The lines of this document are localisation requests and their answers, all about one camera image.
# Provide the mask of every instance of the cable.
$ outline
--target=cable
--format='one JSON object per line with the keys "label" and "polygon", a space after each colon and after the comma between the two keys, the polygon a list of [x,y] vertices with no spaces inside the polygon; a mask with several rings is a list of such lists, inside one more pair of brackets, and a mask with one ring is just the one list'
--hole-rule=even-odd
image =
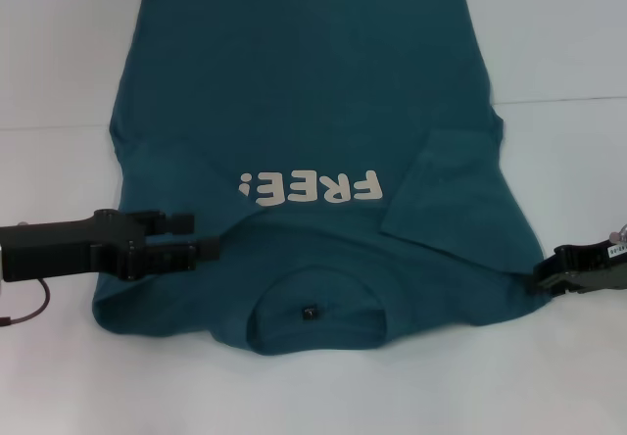
{"label": "cable", "polygon": [[7,327],[13,324],[21,324],[22,322],[26,322],[27,320],[31,320],[34,317],[39,316],[45,311],[46,308],[48,308],[48,305],[50,304],[50,287],[48,286],[48,283],[43,280],[43,278],[37,278],[37,281],[41,283],[41,286],[43,287],[43,292],[46,295],[43,300],[43,304],[39,307],[39,309],[34,313],[30,313],[28,315],[25,315],[24,317],[18,317],[17,319],[11,319],[10,317],[0,317],[0,327]]}

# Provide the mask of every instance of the white surface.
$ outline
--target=white surface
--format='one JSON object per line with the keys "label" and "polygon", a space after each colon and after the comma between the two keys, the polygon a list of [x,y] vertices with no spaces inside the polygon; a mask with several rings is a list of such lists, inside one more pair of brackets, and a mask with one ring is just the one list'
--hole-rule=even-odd
{"label": "white surface", "polygon": [[[498,101],[627,95],[626,0],[469,2]],[[138,3],[0,0],[0,224],[115,205],[105,124]],[[506,177],[545,250],[605,239],[627,221],[627,100],[498,112]],[[109,334],[91,317],[94,285],[51,279],[43,316],[0,329],[1,433],[627,432],[627,292],[373,352],[262,358],[204,334]],[[41,299],[36,283],[5,284],[0,315]]]}

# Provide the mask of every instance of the small tag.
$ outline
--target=small tag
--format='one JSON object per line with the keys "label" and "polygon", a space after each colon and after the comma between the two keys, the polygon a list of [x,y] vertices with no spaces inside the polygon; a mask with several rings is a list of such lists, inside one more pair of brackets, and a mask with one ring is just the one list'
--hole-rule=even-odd
{"label": "small tag", "polygon": [[607,248],[607,254],[610,258],[620,256],[627,253],[627,244],[616,244]]}

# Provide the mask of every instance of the folded t-shirt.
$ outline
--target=folded t-shirt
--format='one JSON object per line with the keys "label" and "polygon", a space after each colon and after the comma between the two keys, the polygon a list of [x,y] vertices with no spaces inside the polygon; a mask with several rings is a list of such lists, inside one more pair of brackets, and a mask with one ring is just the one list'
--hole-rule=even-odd
{"label": "folded t-shirt", "polygon": [[549,300],[465,0],[142,0],[111,133],[121,210],[221,237],[191,272],[101,275],[114,332],[365,349]]}

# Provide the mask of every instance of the t-shirt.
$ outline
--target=t-shirt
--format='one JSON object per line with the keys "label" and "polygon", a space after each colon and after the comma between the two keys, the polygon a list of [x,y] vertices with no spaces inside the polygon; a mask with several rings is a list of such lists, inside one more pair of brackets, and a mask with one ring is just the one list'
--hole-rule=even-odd
{"label": "t-shirt", "polygon": [[111,331],[367,349],[550,298],[525,289],[542,254],[465,0],[142,0],[111,134],[122,211],[221,241],[194,271],[101,275]]}

